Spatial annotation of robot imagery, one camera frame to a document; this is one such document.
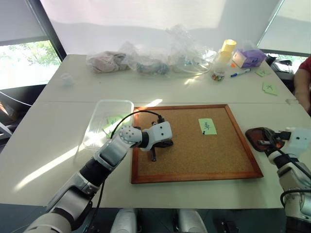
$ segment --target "black cable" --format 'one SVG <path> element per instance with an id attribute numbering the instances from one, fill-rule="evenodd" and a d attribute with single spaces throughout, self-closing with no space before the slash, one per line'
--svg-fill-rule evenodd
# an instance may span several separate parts
<path id="1" fill-rule="evenodd" d="M 270 142 L 270 144 L 274 147 L 274 149 L 276 149 L 280 154 L 282 154 L 282 155 L 284 155 L 285 157 L 287 157 L 288 160 L 289 160 L 292 164 L 294 164 L 296 168 L 298 168 L 302 173 L 304 173 L 304 174 L 311 180 L 311 175 L 308 174 L 308 172 L 307 172 L 305 169 L 303 169 L 299 164 L 297 164 L 296 161 L 294 161 L 294 160 L 289 156 L 289 154 L 284 153 L 283 151 L 281 151 L 281 149 L 279 149 L 278 147 L 276 147 L 276 145 L 275 145 L 275 140 L 273 140 L 273 136 L 274 136 L 275 134 L 271 134 L 270 136 L 268 136 L 268 134 L 265 132 L 265 135 L 268 137 L 269 142 Z"/>
<path id="2" fill-rule="evenodd" d="M 93 221 L 94 221 L 94 219 L 95 219 L 95 217 L 96 217 L 96 215 L 97 215 L 99 206 L 100 206 L 101 201 L 102 201 L 102 196 L 103 196 L 103 191 L 104 191 L 104 184 L 105 184 L 105 183 L 102 184 L 102 188 L 101 188 L 101 192 L 100 192 L 100 194 L 99 194 L 97 206 L 96 206 L 96 208 L 95 208 L 95 210 L 94 210 L 93 216 L 92 216 L 91 221 L 90 221 L 90 223 L 89 223 L 89 225 L 88 225 L 88 228 L 87 228 L 86 233 L 89 233 L 89 232 L 90 232 L 90 229 L 91 229 L 91 227 L 92 227 Z"/>
<path id="3" fill-rule="evenodd" d="M 311 193 L 311 189 L 293 189 L 293 190 L 284 191 L 280 196 L 283 207 L 285 207 L 283 198 L 286 194 L 289 194 L 289 193 Z"/>
<path id="4" fill-rule="evenodd" d="M 114 130 L 112 131 L 112 133 L 111 133 L 110 139 L 112 138 L 112 136 L 113 136 L 114 133 L 116 132 L 116 130 L 117 130 L 117 128 L 119 127 L 119 125 L 120 125 L 125 119 L 127 119 L 129 116 L 134 115 L 134 114 L 136 114 L 136 113 L 151 113 L 151 114 L 157 115 L 157 116 L 159 117 L 159 119 L 162 118 L 162 116 L 161 116 L 160 114 L 155 113 L 155 112 L 152 112 L 152 111 L 148 111 L 148 110 L 140 110 L 140 111 L 136 111 L 136 112 L 130 113 L 130 114 L 128 114 L 127 116 L 125 116 L 125 117 L 117 124 L 117 126 L 115 127 L 115 129 L 114 129 Z M 91 227 L 92 227 L 93 221 L 94 221 L 94 219 L 95 219 L 95 217 L 96 217 L 96 215 L 97 215 L 99 206 L 100 206 L 101 201 L 102 201 L 103 191 L 104 191 L 104 183 L 102 184 L 102 188 L 101 188 L 101 192 L 100 192 L 99 199 L 98 199 L 98 202 L 97 202 L 97 206 L 96 206 L 96 208 L 95 208 L 95 211 L 94 211 L 94 214 L 93 214 L 93 216 L 92 216 L 92 218 L 91 218 L 91 221 L 90 221 L 90 223 L 89 223 L 89 225 L 88 225 L 88 228 L 87 228 L 86 233 L 89 233 L 89 232 L 90 232 L 90 229 L 91 229 Z"/>
<path id="5" fill-rule="evenodd" d="M 305 169 L 303 169 L 296 161 L 294 161 L 290 156 L 288 156 L 289 161 L 291 161 L 291 163 L 293 163 L 299 170 L 301 170 L 310 180 L 311 180 L 311 175 L 307 173 L 307 171 Z"/>
<path id="6" fill-rule="evenodd" d="M 152 112 L 152 111 L 148 111 L 148 110 L 140 110 L 140 111 L 136 111 L 136 112 L 133 112 L 133 113 L 130 113 L 129 115 L 125 116 L 118 124 L 117 126 L 115 127 L 115 129 L 112 131 L 111 133 L 111 136 L 110 136 L 110 139 L 112 139 L 112 136 L 115 134 L 117 128 L 119 127 L 119 125 L 125 120 L 127 119 L 129 116 L 131 115 L 134 115 L 136 113 L 151 113 L 151 114 L 154 114 L 154 115 L 157 115 L 159 118 L 162 118 L 162 116 L 158 113 L 155 113 L 155 112 Z"/>

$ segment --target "human arm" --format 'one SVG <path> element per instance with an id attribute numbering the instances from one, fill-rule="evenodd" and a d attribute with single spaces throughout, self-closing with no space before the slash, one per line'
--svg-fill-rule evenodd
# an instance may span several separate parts
<path id="1" fill-rule="evenodd" d="M 311 109 L 310 82 L 310 73 L 305 69 L 298 69 L 294 77 L 295 97 L 307 112 Z"/>

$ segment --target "plastic tray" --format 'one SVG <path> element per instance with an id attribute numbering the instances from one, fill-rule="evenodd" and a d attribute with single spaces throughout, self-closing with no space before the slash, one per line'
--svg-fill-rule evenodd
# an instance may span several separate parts
<path id="1" fill-rule="evenodd" d="M 134 104 L 129 100 L 99 101 L 86 129 L 82 145 L 87 149 L 98 150 L 109 140 L 111 132 L 120 120 L 133 110 Z M 132 125 L 133 116 L 126 119 L 123 124 Z"/>

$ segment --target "cork board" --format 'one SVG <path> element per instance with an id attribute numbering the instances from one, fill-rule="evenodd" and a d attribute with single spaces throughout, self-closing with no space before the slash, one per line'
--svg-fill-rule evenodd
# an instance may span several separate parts
<path id="1" fill-rule="evenodd" d="M 229 106 L 194 105 L 151 107 L 171 125 L 174 145 L 150 152 L 133 149 L 132 183 L 231 180 L 263 177 Z M 217 135 L 203 135 L 199 118 L 211 118 Z M 157 117 L 136 114 L 134 125 L 150 128 Z"/>

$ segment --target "pen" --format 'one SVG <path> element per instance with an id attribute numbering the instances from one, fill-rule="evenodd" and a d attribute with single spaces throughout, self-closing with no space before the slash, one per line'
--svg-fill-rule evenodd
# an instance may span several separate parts
<path id="1" fill-rule="evenodd" d="M 232 78 L 232 77 L 238 76 L 238 75 L 240 75 L 240 74 L 245 74 L 245 73 L 247 73 L 247 72 L 249 72 L 249 71 L 251 71 L 250 68 L 245 69 L 245 70 L 243 70 L 242 72 L 238 72 L 238 73 L 231 74 L 230 77 Z"/>

